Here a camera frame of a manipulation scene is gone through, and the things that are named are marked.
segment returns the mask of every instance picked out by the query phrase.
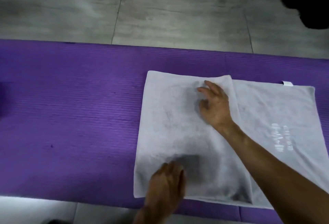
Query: person's right arm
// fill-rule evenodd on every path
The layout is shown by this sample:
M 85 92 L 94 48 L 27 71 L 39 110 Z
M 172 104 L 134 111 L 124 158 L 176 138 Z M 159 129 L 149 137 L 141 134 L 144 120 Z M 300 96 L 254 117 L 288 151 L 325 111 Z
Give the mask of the person's right arm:
M 233 122 L 225 92 L 205 83 L 209 88 L 198 88 L 207 98 L 200 102 L 201 116 L 231 145 L 282 221 L 329 223 L 329 195 L 249 138 Z

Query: forearm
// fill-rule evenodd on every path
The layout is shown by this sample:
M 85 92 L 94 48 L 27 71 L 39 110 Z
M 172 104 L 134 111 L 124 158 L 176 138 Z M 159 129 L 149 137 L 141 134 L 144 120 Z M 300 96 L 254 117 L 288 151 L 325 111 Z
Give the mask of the forearm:
M 250 139 L 236 124 L 216 128 L 286 223 L 327 223 L 329 195 Z
M 157 209 L 144 206 L 137 212 L 133 224 L 161 224 L 164 221 L 165 218 Z

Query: purple mat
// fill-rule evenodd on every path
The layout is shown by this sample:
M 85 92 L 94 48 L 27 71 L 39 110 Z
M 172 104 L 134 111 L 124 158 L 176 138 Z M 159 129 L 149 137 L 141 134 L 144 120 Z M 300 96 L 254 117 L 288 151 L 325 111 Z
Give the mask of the purple mat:
M 140 207 L 142 201 L 133 197 L 133 171 L 148 70 L 315 86 L 329 141 L 326 60 L 0 40 L 0 194 Z M 272 210 L 191 200 L 178 212 L 281 222 Z

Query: person's left hand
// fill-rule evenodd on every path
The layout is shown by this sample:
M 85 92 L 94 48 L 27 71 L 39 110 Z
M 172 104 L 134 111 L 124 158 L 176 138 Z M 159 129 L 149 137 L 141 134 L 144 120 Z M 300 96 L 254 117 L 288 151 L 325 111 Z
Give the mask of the person's left hand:
M 150 179 L 144 207 L 160 219 L 167 218 L 185 196 L 185 186 L 182 165 L 175 161 L 162 164 Z

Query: white tag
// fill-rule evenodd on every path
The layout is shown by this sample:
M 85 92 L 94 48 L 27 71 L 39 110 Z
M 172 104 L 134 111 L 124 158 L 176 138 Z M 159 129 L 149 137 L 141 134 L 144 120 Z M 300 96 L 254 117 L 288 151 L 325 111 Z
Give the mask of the white tag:
M 294 86 L 292 82 L 287 82 L 287 81 L 282 81 L 282 82 L 283 82 L 283 86 Z

